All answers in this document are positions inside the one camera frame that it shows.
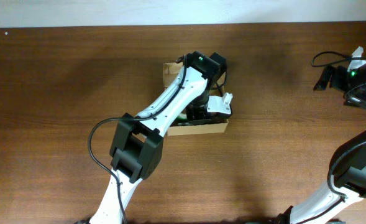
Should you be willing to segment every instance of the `white wall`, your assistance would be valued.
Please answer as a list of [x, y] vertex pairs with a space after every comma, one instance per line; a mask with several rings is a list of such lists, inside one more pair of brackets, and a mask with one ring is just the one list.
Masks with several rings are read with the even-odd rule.
[[366, 21], [366, 0], [0, 0], [0, 27]]

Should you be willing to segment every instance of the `wooden table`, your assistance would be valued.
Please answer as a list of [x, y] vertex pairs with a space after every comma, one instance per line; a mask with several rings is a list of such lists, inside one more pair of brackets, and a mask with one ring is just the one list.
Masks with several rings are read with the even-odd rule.
[[[162, 63], [195, 50], [227, 58], [234, 115], [223, 134], [166, 137], [127, 217], [275, 217], [314, 192], [337, 147], [366, 128], [366, 110], [343, 106], [342, 93], [313, 92], [322, 69], [309, 65], [359, 45], [366, 22], [0, 29], [0, 223], [93, 215], [109, 174], [88, 155], [91, 128], [144, 109], [163, 91]], [[105, 164], [115, 127], [93, 139]], [[337, 217], [366, 223], [366, 200]]]

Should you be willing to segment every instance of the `cardboard box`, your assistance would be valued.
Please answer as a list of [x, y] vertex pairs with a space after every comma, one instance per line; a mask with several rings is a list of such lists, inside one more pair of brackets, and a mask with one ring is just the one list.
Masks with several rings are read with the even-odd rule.
[[[183, 66], [182, 63], [175, 63], [175, 62], [163, 64], [163, 85], [165, 89], [177, 77], [178, 72], [180, 71], [182, 66]], [[225, 75], [226, 74], [223, 74], [221, 78], [217, 81], [219, 85], [221, 85], [224, 82]], [[221, 92], [222, 94], [224, 94], [224, 87], [221, 87]], [[218, 90], [211, 90], [209, 94], [220, 96]], [[224, 119], [222, 123], [218, 124], [202, 124], [194, 126], [176, 126], [175, 124], [172, 124], [167, 131], [167, 135], [176, 136], [186, 134], [223, 133], [226, 130], [227, 125], [228, 125], [228, 119]]]

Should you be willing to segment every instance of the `black joint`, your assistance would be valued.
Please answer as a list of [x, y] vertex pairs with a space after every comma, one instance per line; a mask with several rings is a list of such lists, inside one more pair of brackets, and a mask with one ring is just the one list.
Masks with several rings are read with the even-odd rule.
[[344, 105], [366, 109], [366, 84], [360, 85], [344, 94]]
[[340, 146], [334, 153], [329, 165], [332, 166], [341, 158], [332, 175], [336, 187], [345, 187], [366, 198], [366, 131]]
[[332, 75], [336, 72], [336, 69], [332, 66], [326, 66], [319, 77], [317, 84], [315, 84], [313, 91], [325, 90]]
[[188, 54], [187, 59], [188, 65], [201, 73], [204, 79], [207, 79], [205, 90], [186, 107], [188, 122], [193, 125], [218, 123], [222, 119], [230, 117], [230, 114], [214, 114], [207, 111], [209, 92], [226, 72], [227, 59], [217, 53], [207, 57], [197, 51]]
[[[130, 183], [148, 178], [162, 156], [163, 137], [159, 133], [158, 129], [151, 130], [140, 121], [120, 120], [109, 151], [112, 168], [127, 175]], [[132, 134], [143, 134], [147, 138], [142, 142]]]
[[279, 214], [272, 224], [290, 224], [290, 213], [293, 206], [290, 206], [283, 214]]
[[80, 221], [77, 221], [76, 223], [74, 224], [90, 224], [90, 217], [85, 219], [85, 220], [80, 220]]

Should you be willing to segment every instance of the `white robotic arm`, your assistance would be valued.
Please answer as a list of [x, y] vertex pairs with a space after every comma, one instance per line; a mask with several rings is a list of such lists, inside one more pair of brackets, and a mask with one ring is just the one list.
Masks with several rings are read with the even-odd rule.
[[[195, 61], [196, 59], [198, 59], [199, 62], [202, 62], [205, 59], [205, 56], [202, 55], [198, 58], [191, 60]], [[176, 120], [177, 116], [197, 97], [203, 95], [203, 93], [206, 93], [209, 90], [209, 85], [212, 85], [214, 83], [209, 82], [207, 76], [203, 75], [204, 73], [206, 73], [206, 71], [201, 69], [202, 68], [194, 67], [181, 68], [179, 74], [171, 83], [171, 85], [150, 106], [137, 114], [137, 117], [140, 118], [151, 117], [151, 119], [139, 121], [140, 124], [146, 129], [156, 131], [160, 137], [164, 137], [167, 129], [170, 127], [172, 122]], [[209, 78], [218, 79], [220, 74], [217, 75], [217, 73], [221, 72], [222, 71], [218, 70], [214, 74], [216, 76], [210, 76]], [[229, 93], [225, 93], [225, 96], [229, 96], [229, 101], [227, 103], [225, 103], [225, 100], [223, 100], [226, 97], [222, 98], [221, 96], [210, 96], [208, 101], [206, 102], [206, 105], [213, 106], [212, 108], [210, 108], [211, 106], [206, 106], [205, 110], [208, 113], [231, 114], [230, 102], [232, 95]], [[136, 189], [138, 184], [142, 182], [143, 179], [138, 178], [137, 180], [135, 180], [134, 183], [132, 183], [130, 177], [126, 174], [126, 172], [123, 172], [120, 169], [112, 169], [112, 172], [117, 175], [121, 182], [120, 195], [123, 207], [125, 209], [127, 207], [127, 204], [129, 203], [130, 198], [132, 197], [134, 190]], [[117, 196], [118, 191], [116, 187], [116, 180], [114, 179], [114, 177], [111, 176], [103, 201], [101, 202], [98, 211], [94, 214], [89, 222], [91, 224], [121, 223], [122, 210], [117, 203]]]
[[346, 194], [346, 199], [341, 201], [341, 196], [332, 192], [325, 182], [309, 199], [291, 209], [290, 223], [326, 223], [349, 205], [364, 199], [354, 190], [346, 187], [332, 187]]

